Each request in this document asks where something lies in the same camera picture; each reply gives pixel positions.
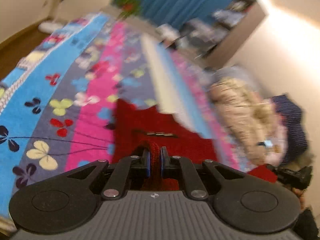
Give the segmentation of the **right hand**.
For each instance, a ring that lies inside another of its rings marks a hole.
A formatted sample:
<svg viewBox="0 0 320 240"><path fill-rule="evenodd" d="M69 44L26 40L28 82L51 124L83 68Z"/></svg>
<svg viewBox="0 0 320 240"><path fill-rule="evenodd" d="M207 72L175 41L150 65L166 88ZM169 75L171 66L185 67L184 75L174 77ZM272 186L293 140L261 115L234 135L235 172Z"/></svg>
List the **right hand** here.
<svg viewBox="0 0 320 240"><path fill-rule="evenodd" d="M298 197L299 202L300 202L300 208L301 208L302 211L304 211L305 208L306 208L304 190L300 190L300 189L297 189L297 188L294 188L294 187L291 190Z"/></svg>

